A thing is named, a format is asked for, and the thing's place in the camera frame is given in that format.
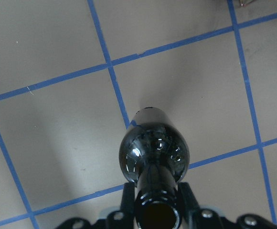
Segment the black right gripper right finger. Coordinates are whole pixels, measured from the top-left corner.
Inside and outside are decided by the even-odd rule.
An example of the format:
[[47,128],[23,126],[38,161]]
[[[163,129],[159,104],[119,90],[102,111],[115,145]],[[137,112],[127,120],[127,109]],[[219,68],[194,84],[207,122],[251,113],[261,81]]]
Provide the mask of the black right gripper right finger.
[[182,217],[184,219],[190,219],[195,212],[198,212],[201,209],[189,183],[187,182],[180,182],[178,184],[178,198]]

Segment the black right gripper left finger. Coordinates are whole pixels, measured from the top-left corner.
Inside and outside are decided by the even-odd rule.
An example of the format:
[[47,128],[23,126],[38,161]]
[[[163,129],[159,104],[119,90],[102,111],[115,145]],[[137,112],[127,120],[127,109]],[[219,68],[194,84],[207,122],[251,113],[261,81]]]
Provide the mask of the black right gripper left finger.
[[135,184],[128,182],[124,184],[122,199],[120,204],[120,212],[123,220],[133,222],[135,206]]

